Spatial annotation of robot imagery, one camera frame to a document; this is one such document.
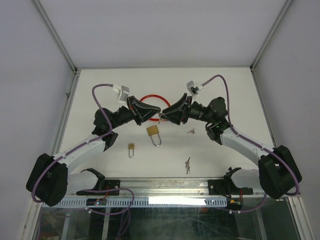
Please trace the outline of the red cable lock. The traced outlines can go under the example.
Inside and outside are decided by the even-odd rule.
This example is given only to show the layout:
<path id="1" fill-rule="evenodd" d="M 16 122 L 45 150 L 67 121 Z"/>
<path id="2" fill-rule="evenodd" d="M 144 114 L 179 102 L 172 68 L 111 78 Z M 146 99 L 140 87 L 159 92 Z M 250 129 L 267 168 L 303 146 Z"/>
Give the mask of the red cable lock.
<path id="1" fill-rule="evenodd" d="M 143 101 L 145 101 L 147 99 L 157 99 L 157 100 L 162 101 L 163 103 L 165 103 L 167 107 L 171 106 L 170 102 L 166 98 L 164 98 L 163 96 L 158 95 L 158 94 L 145 95 L 140 99 L 140 101 L 143 102 Z M 163 119 L 161 119 L 160 117 L 152 117 L 149 120 L 151 122 L 157 122 L 157 123 L 163 121 Z"/>

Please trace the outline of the silver key pair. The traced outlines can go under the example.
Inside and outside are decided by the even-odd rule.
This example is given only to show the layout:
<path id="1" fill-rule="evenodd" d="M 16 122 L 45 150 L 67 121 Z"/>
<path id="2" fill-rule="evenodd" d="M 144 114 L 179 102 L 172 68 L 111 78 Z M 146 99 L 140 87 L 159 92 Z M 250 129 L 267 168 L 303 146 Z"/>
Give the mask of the silver key pair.
<path id="1" fill-rule="evenodd" d="M 163 122 L 167 122 L 168 120 L 166 119 L 166 118 L 164 118 L 163 117 L 163 114 L 160 112 L 159 114 L 158 114 L 158 125 L 160 124 L 160 123 L 163 123 Z"/>

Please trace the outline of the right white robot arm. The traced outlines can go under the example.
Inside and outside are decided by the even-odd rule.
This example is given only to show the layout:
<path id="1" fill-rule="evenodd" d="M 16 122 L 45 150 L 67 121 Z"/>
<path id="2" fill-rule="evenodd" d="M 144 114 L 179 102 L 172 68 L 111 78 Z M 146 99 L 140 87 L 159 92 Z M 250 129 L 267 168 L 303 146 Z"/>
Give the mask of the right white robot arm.
<path id="1" fill-rule="evenodd" d="M 299 194 L 302 175 L 290 150 L 284 145 L 269 147 L 257 143 L 237 131 L 227 119 L 229 115 L 223 97 L 203 106 L 184 94 L 159 116 L 176 125 L 185 124 L 190 119 L 205 122 L 211 141 L 238 152 L 257 166 L 256 169 L 229 168 L 222 184 L 226 194 L 234 194 L 243 188 L 263 191 L 273 199 L 290 195 L 292 189 Z"/>

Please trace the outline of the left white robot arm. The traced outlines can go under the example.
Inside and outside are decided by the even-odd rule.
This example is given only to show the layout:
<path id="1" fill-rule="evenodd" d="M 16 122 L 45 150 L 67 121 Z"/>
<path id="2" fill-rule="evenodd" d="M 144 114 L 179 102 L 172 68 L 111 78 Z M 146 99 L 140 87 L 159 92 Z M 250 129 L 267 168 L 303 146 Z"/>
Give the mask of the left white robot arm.
<path id="1" fill-rule="evenodd" d="M 139 101 L 134 96 L 126 105 L 111 112 L 100 108 L 94 115 L 94 130 L 77 146 L 55 155 L 40 155 L 27 180 L 26 189 L 35 202 L 44 202 L 52 207 L 66 195 L 90 190 L 100 194 L 105 188 L 105 177 L 97 170 L 88 168 L 80 173 L 73 171 L 92 157 L 105 152 L 116 141 L 118 134 L 113 130 L 130 121 L 137 125 L 148 121 L 161 112 L 161 108 Z"/>

